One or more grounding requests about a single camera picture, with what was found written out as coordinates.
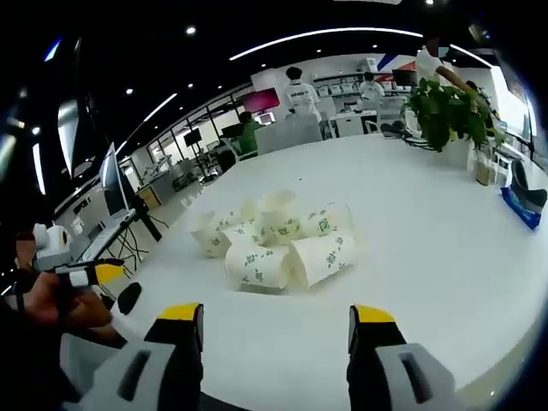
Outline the person's left hand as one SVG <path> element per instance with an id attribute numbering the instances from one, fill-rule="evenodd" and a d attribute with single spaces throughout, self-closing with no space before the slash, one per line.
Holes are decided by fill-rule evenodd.
<path id="1" fill-rule="evenodd" d="M 58 326 L 73 334 L 90 332 L 101 341 L 113 339 L 117 331 L 110 311 L 93 290 L 62 289 L 60 278 L 41 272 L 29 291 L 22 294 L 25 313 L 42 325 Z"/>

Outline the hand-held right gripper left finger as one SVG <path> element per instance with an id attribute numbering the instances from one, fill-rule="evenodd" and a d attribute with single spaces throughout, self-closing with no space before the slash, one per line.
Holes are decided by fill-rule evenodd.
<path id="1" fill-rule="evenodd" d="M 197 410 L 204 306 L 166 308 L 145 337 L 122 348 L 63 337 L 63 372 L 78 394 L 65 410 Z"/>

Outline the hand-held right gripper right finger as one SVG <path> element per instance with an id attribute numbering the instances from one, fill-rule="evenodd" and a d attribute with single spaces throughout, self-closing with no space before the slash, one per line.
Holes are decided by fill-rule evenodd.
<path id="1" fill-rule="evenodd" d="M 453 374 L 418 343 L 405 340 L 386 311 L 349 309 L 346 379 L 353 410 L 455 410 Z"/>

